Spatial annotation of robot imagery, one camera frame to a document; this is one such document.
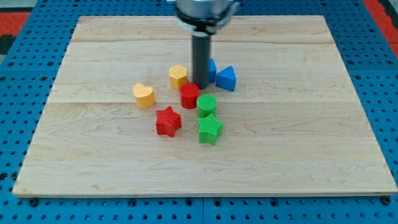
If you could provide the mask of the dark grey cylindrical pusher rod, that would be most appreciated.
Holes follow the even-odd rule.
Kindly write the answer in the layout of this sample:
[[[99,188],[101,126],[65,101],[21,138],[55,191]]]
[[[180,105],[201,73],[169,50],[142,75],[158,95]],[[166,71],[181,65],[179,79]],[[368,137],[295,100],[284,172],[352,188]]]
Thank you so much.
[[[192,75],[193,83],[199,89],[205,89],[209,84],[209,59],[211,37],[192,36]]]

